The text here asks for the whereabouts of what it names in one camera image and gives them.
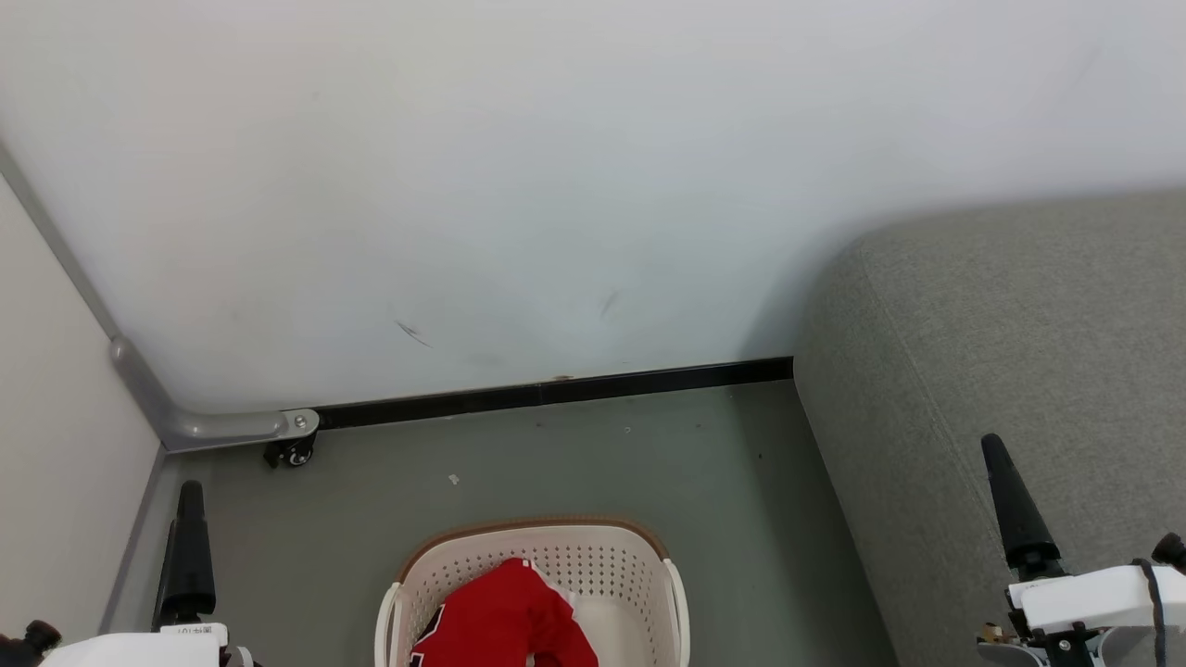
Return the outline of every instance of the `couch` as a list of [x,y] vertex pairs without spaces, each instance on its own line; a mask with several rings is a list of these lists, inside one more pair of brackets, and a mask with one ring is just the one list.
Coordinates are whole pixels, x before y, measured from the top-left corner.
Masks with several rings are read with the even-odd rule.
[[1014,578],[982,434],[1072,572],[1186,532],[1186,192],[868,235],[816,286],[795,381],[901,667],[987,665],[974,637],[1008,627]]

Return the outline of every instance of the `brown basket rim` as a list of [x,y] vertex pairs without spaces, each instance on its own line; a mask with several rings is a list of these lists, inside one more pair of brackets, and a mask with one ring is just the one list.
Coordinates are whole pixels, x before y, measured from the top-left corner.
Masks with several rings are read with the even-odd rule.
[[474,535],[484,535],[487,533],[502,533],[504,531],[515,531],[519,528],[548,528],[548,527],[560,527],[560,526],[608,526],[611,528],[625,528],[631,533],[646,540],[646,544],[655,550],[658,554],[659,560],[668,560],[670,554],[667,547],[663,546],[663,541],[659,540],[658,535],[648,529],[645,526],[631,521],[629,519],[620,519],[616,516],[599,516],[588,514],[572,514],[563,516],[536,516],[529,519],[511,519],[508,521],[487,521],[484,523],[473,523],[470,526],[464,526],[461,528],[455,528],[448,531],[447,533],[440,533],[428,540],[423,541],[420,547],[412,554],[407,561],[404,561],[403,567],[400,568],[400,574],[396,577],[396,583],[403,584],[404,579],[408,578],[408,572],[412,567],[428,553],[431,550],[461,538],[472,538]]

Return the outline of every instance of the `caster wheel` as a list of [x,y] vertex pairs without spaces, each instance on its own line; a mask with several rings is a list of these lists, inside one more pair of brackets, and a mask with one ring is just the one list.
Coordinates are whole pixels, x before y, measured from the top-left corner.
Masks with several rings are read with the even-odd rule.
[[288,468],[300,468],[312,460],[315,439],[317,433],[313,433],[299,440],[268,443],[263,450],[263,460],[268,462],[273,470],[280,468],[281,463]]

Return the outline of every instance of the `metal frame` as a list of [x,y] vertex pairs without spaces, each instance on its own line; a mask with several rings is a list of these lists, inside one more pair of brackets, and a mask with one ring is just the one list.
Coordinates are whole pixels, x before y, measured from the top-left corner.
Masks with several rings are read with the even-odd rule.
[[288,440],[317,431],[320,418],[312,409],[205,414],[177,405],[136,347],[120,331],[111,312],[107,310],[107,305],[87,278],[78,259],[70,250],[70,246],[53,224],[4,141],[0,141],[0,177],[8,182],[8,186],[58,259],[58,263],[70,277],[98,325],[111,339],[111,363],[166,451],[193,451]]

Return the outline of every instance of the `black cable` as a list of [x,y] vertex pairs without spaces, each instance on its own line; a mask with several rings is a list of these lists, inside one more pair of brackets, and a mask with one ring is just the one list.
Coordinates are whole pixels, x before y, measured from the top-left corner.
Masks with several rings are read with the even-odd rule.
[[1153,572],[1153,564],[1143,558],[1137,558],[1133,565],[1139,565],[1144,578],[1149,582],[1149,599],[1153,601],[1153,658],[1156,660],[1158,667],[1166,667],[1166,610],[1161,605],[1158,576]]

